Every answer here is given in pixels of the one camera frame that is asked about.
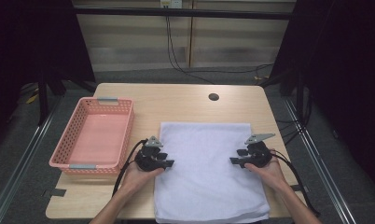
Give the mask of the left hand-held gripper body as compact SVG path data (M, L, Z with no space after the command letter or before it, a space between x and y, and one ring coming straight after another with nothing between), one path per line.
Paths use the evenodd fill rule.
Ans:
M134 161L139 168L145 172L151 172L164 168L162 159L158 159L162 143L156 136L148 138L141 149L137 152Z

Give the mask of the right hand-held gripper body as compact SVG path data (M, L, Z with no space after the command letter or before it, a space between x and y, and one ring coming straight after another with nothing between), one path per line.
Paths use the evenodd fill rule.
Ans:
M270 162L272 155L264 141L271 137L274 137L274 133L252 134L244 142L250 156L248 163L254 164L257 168L262 168Z

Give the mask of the person's left hand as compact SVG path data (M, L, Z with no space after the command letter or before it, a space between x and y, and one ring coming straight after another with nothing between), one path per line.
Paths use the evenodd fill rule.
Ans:
M122 192L134 194L138 192L149 180L164 172L163 168L146 172L142 171L135 161L132 161L125 173L121 187Z

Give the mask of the person's right hand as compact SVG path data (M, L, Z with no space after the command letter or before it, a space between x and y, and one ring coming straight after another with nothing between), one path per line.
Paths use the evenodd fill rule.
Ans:
M272 148L270 153L273 157L266 166L258 168L254 164L246 163L244 167L249 171L258 174L262 181L274 191L281 192L288 187L288 184L282 172L281 165L278 159L275 158L276 151Z

